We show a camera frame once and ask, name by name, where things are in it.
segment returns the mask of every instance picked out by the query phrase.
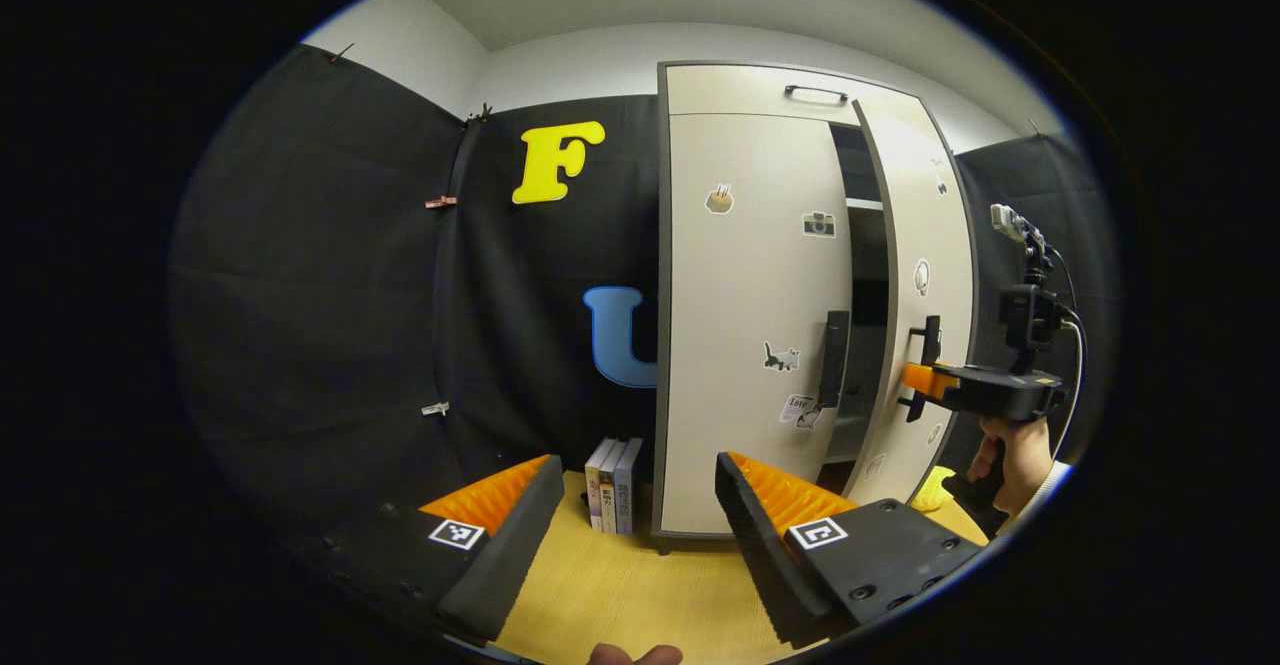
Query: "wooden floor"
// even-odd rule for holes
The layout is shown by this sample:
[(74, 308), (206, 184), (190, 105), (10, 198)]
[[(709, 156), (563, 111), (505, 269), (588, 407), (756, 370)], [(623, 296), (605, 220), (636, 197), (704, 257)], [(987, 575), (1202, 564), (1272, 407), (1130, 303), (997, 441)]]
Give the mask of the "wooden floor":
[[(585, 665), (598, 642), (632, 657), (672, 645), (687, 665), (755, 665), (796, 652), (777, 641), (732, 541), (664, 541), (681, 550), (658, 555), (646, 535), (591, 529), (585, 487), (582, 473), (564, 473), (564, 496), (494, 646), (547, 665)], [(648, 533), (648, 515), (645, 491), (636, 532)], [(955, 503), (928, 515), (987, 544)]]

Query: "ceiling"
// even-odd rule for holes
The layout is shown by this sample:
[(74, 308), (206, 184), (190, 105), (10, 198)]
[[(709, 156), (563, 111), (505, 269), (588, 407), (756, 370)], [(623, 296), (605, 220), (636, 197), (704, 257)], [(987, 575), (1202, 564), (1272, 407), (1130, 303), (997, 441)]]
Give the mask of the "ceiling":
[(704, 22), (854, 47), (946, 84), (1018, 132), (1051, 110), (992, 49), (923, 0), (434, 0), (489, 50), (595, 27)]

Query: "drawer handle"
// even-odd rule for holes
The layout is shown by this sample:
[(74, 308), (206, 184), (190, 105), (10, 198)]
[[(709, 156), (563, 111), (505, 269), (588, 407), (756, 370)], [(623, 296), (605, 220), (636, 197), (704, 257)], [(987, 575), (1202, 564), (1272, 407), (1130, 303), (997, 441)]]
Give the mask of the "drawer handle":
[(840, 95), (841, 104), (844, 104), (845, 100), (849, 100), (849, 95), (845, 95), (844, 92), (840, 92), (837, 90), (826, 90), (826, 88), (822, 88), (822, 87), (809, 87), (808, 84), (788, 84), (783, 90), (786, 91), (786, 95), (791, 95), (796, 90), (817, 90), (818, 92), (829, 92), (829, 95)]

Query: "white wall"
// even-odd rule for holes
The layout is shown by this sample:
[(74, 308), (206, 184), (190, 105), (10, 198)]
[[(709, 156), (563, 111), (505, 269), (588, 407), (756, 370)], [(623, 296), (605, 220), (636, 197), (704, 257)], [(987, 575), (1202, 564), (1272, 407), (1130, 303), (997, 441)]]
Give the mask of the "white wall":
[(361, 0), (303, 38), (417, 92), (448, 113), (479, 113), (467, 93), (489, 51), (434, 0)]
[(772, 29), (710, 23), (602, 27), (497, 50), (466, 101), (486, 101), (499, 113), (558, 100), (657, 95), (658, 61), (687, 59), (809, 65), (901, 87), (924, 100), (955, 153), (1019, 137), (954, 90), (868, 52)]

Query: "white wardrobe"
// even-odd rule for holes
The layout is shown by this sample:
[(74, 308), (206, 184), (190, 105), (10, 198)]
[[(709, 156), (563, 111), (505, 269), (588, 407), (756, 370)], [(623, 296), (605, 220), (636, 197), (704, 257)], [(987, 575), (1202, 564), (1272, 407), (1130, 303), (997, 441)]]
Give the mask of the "white wardrobe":
[[(836, 409), (812, 405), (827, 313), (851, 309), (855, 295), (851, 223), (883, 228), (888, 302), (845, 496), (909, 501), (952, 422), (937, 405), (905, 422), (902, 364), (922, 349), (910, 329), (940, 315), (941, 359), (964, 363), (974, 311), (970, 219), (933, 118), (906, 92), (786, 65), (659, 63), (658, 83), (653, 533), (731, 537), (714, 492), (718, 451), (817, 478)], [(846, 192), (840, 128), (865, 138), (878, 198)]]

